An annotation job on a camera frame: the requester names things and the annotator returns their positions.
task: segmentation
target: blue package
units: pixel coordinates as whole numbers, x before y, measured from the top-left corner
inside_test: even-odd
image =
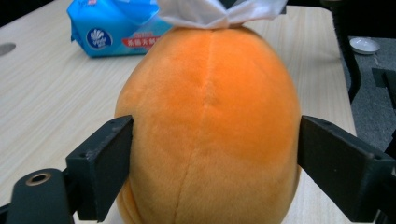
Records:
[[[155,0],[74,0],[72,41],[91,57],[145,54],[171,28]]]

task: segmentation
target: stuffed toy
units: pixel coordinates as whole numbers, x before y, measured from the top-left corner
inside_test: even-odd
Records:
[[[132,72],[115,113],[134,117],[123,220],[280,223],[298,185],[300,107],[285,65],[241,24],[273,18],[286,1],[158,4],[174,27]]]

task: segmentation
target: desk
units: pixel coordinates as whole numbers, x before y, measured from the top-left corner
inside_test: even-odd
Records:
[[[64,158],[113,118],[124,82],[142,56],[91,59],[70,43],[71,0],[56,0],[0,29],[0,44],[16,43],[0,56],[0,205],[12,186],[43,168],[65,168]],[[288,67],[305,115],[331,121],[355,134],[331,14],[288,7],[255,29]],[[106,223],[121,223],[115,206]],[[303,172],[284,223],[348,223]]]

